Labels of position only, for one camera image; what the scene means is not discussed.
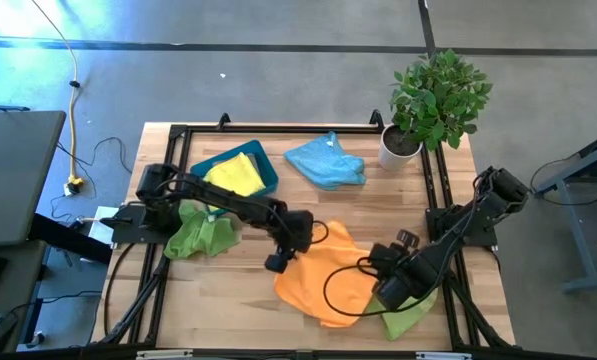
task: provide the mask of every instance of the green leaves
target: green leaves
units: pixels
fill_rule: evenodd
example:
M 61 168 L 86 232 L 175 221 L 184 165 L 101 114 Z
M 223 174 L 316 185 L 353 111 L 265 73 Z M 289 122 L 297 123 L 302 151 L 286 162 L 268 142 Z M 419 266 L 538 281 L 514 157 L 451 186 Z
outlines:
M 424 142 L 430 151 L 441 141 L 456 149 L 464 133 L 478 130 L 474 120 L 489 101 L 493 85 L 453 50 L 420 58 L 423 61 L 404 72 L 394 72 L 397 83 L 389 102 L 395 111 L 393 122 L 403 136 Z

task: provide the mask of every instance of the white pot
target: white pot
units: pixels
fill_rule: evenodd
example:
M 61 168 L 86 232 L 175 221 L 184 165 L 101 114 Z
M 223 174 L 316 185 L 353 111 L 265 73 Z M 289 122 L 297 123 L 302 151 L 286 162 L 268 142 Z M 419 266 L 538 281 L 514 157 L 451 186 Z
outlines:
M 416 155 L 418 155 L 418 153 L 422 149 L 422 143 L 418 144 L 418 150 L 416 150 L 416 152 L 411 155 L 401 156 L 392 153 L 391 151 L 389 151 L 389 149 L 387 149 L 384 141 L 385 131 L 387 131 L 387 129 L 389 129 L 392 126 L 395 125 L 391 124 L 387 126 L 385 130 L 383 130 L 382 135 L 380 135 L 380 150 L 378 151 L 378 161 L 380 162 L 380 166 L 382 166 L 383 169 L 389 171 L 396 171 L 402 169 L 402 167 L 405 166 L 405 164 L 409 160 L 413 159 Z

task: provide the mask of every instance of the yellow cable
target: yellow cable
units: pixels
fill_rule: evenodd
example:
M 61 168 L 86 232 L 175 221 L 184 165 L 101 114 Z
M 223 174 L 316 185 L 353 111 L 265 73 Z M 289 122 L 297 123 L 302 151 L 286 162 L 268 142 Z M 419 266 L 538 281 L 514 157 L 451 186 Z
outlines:
M 45 16 L 45 18 L 47 19 L 47 21 L 49 21 L 51 26 L 53 26 L 54 29 L 56 29 L 56 32 L 58 32 L 58 35 L 60 35 L 60 37 L 62 38 L 62 41 L 67 46 L 67 49 L 69 49 L 69 53 L 71 54 L 71 60 L 74 63 L 74 79 L 73 79 L 73 81 L 78 82 L 78 62 L 76 61 L 76 55 L 74 55 L 74 52 L 71 49 L 71 45 L 69 45 L 69 41 L 67 41 L 67 39 L 65 39 L 65 36 L 62 34 L 60 29 L 58 29 L 56 24 L 54 24 L 54 22 L 51 21 L 49 16 L 40 7 L 40 5 L 38 5 L 36 0 L 31 0 L 31 2 L 33 2 L 34 5 L 36 5 L 38 10 L 40 10 L 40 12 Z M 71 97 L 69 98 L 69 128 L 71 130 L 71 151 L 70 152 L 71 152 L 71 155 L 73 155 L 73 156 L 69 157 L 71 159 L 71 162 L 69 165 L 68 183 L 81 185 L 83 183 L 83 180 L 76 177 L 76 159 L 75 159 L 75 156 L 76 156 L 76 121 L 74 120 L 74 103 L 75 103 L 75 101 L 76 101 L 76 87 L 72 86 L 71 87 Z

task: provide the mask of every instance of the potted plant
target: potted plant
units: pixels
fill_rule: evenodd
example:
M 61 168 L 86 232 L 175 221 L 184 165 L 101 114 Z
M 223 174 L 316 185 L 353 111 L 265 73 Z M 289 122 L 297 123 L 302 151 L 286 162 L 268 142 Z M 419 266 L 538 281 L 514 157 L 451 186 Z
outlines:
M 400 169 L 416 156 L 422 145 L 434 151 L 440 141 L 454 149 L 460 137 L 478 129 L 473 120 L 484 109 L 493 85 L 487 75 L 468 64 L 453 50 L 421 56 L 404 73 L 394 72 L 397 82 L 391 101 L 393 124 L 382 133 L 379 159 L 387 170 Z

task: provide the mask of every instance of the orange cloth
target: orange cloth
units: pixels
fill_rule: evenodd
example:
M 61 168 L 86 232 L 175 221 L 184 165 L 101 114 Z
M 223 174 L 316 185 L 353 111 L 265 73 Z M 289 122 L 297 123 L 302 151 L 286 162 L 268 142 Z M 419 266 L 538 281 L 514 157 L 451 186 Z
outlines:
M 278 296 L 298 310 L 320 319 L 320 325 L 348 327 L 358 317 L 345 316 L 331 309 L 323 296 L 323 284 L 335 270 L 355 265 L 358 258 L 369 251 L 356 248 L 354 239 L 345 226 L 331 221 L 327 224 L 329 236 L 313 244 L 306 254 L 296 254 L 284 273 L 276 275 L 275 289 Z M 322 239 L 325 228 L 314 228 L 313 239 Z M 371 288 L 376 279 L 350 269 L 337 273 L 327 284 L 327 298 L 336 308 L 362 313 L 371 299 Z

